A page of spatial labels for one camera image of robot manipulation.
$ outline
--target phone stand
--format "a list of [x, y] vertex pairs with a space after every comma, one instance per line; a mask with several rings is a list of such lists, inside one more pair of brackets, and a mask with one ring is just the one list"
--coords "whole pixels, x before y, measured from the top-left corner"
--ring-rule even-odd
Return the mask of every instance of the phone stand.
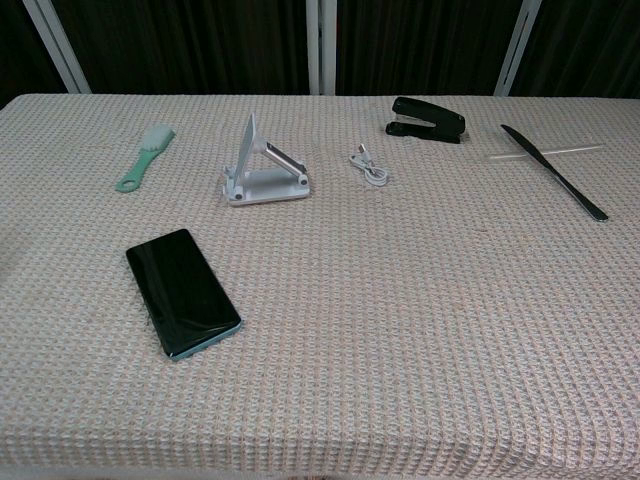
[[[245, 172], [249, 157], [254, 153], [264, 155], [278, 166]], [[238, 164], [235, 167], [225, 167], [224, 175], [226, 182], [222, 192], [233, 206], [294, 200], [308, 197], [310, 192], [306, 167], [258, 134], [255, 113], [249, 116]]]

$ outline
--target butter knife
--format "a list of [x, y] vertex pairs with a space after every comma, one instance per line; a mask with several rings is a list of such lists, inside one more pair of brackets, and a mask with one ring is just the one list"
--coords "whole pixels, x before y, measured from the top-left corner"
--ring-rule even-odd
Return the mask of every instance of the butter knife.
[[560, 173], [555, 168], [553, 168], [553, 165], [551, 165], [549, 161], [544, 158], [544, 156], [540, 153], [540, 150], [538, 150], [529, 140], [527, 140], [524, 135], [516, 131], [514, 128], [511, 128], [509, 125], [500, 126], [504, 128], [507, 133], [511, 135], [513, 139], [527, 151], [529, 155], [531, 155], [538, 162], [540, 162], [543, 167], [549, 170], [555, 177], [555, 179], [558, 180], [558, 182], [560, 182], [560, 184], [567, 189], [567, 191], [573, 196], [573, 198], [575, 198], [578, 203], [580, 203], [580, 205], [582, 205], [584, 209], [589, 212], [589, 215], [591, 215], [598, 222], [605, 222], [609, 218], [606, 213], [596, 207], [591, 202], [591, 200], [580, 193], [580, 191], [576, 187], [571, 185], [566, 178], [560, 175]]

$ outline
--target smartphone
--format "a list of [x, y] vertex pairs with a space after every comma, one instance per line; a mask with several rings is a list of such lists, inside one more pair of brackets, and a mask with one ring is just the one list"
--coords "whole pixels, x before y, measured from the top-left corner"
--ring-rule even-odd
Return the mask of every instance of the smartphone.
[[188, 230], [127, 250], [160, 343], [180, 360], [236, 332], [240, 316]]

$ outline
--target table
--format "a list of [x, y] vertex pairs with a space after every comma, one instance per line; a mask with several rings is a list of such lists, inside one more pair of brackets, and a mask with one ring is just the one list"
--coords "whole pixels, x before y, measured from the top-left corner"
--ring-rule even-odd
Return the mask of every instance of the table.
[[[461, 145], [387, 136], [394, 97], [3, 109], [0, 472], [640, 477], [640, 102], [421, 98], [466, 117]], [[252, 111], [310, 198], [226, 204]], [[116, 192], [158, 123], [175, 139]], [[605, 143], [549, 158], [610, 221], [529, 158], [487, 160], [516, 150], [501, 123]], [[360, 142], [387, 186], [350, 165]], [[179, 228], [245, 323], [174, 363], [124, 252]]]

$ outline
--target white cable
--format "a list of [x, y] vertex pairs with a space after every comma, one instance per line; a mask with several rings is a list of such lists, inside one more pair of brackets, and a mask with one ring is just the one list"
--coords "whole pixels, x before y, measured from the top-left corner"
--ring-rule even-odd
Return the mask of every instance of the white cable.
[[376, 167], [371, 160], [371, 155], [363, 144], [360, 144], [359, 155], [351, 155], [351, 165], [364, 172], [364, 178], [371, 185], [382, 187], [389, 181], [389, 172], [384, 168]]

